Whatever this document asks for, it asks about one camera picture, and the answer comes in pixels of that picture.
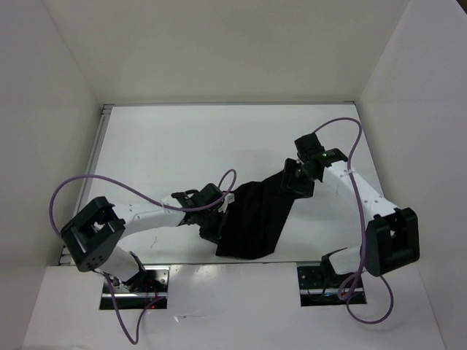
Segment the black skirt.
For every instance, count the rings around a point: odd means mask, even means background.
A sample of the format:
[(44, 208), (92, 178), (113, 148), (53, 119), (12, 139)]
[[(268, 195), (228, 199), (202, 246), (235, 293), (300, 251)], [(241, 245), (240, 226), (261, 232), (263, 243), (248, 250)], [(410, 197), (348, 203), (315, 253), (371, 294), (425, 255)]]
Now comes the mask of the black skirt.
[(215, 252), (218, 257), (256, 260), (274, 252), (295, 201), (281, 191), (281, 184), (280, 171), (234, 190)]

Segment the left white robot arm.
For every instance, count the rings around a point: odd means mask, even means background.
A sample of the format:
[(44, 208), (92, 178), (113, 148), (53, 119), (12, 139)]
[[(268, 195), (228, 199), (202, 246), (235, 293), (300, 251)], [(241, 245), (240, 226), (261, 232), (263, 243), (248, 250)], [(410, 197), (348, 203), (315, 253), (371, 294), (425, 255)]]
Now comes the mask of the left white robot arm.
[(94, 198), (63, 228), (60, 236), (81, 272), (100, 271), (119, 280), (128, 291), (150, 284), (149, 273), (133, 252), (117, 244), (135, 233), (156, 228), (198, 225), (202, 230), (222, 222), (234, 194), (210, 183), (202, 190), (171, 194), (161, 204), (112, 204)]

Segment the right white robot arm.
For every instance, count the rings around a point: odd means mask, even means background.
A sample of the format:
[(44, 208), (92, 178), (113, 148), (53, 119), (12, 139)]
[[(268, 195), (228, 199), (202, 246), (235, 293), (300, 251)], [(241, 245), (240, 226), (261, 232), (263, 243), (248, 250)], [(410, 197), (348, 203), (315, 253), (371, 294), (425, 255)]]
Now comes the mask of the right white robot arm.
[(331, 188), (363, 218), (361, 246), (327, 254), (320, 268), (321, 281), (335, 287), (360, 266), (372, 276), (415, 263), (420, 258), (418, 218), (411, 208), (401, 209), (376, 191), (339, 149), (305, 153), (288, 158), (280, 190), (296, 198), (311, 198), (315, 182)]

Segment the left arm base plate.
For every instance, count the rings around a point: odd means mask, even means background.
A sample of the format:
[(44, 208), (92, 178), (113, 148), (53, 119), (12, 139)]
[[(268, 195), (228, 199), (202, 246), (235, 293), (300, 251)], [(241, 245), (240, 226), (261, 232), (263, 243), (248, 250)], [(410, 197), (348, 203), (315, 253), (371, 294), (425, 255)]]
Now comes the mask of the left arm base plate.
[(114, 308), (110, 289), (113, 289), (117, 307), (120, 310), (143, 310), (151, 304), (150, 309), (166, 309), (168, 301), (169, 272), (168, 265), (146, 265), (147, 278), (137, 289), (131, 289), (122, 281), (110, 276), (111, 284), (104, 280), (100, 310)]

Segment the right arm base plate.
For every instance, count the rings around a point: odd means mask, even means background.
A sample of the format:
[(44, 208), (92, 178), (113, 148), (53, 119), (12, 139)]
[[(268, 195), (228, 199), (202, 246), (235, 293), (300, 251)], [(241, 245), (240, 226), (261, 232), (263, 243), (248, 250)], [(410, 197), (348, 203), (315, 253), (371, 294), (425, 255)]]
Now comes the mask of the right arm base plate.
[(318, 263), (297, 265), (298, 287), (301, 307), (340, 306), (345, 301), (340, 300), (337, 293), (341, 283), (350, 276), (335, 275), (325, 277)]

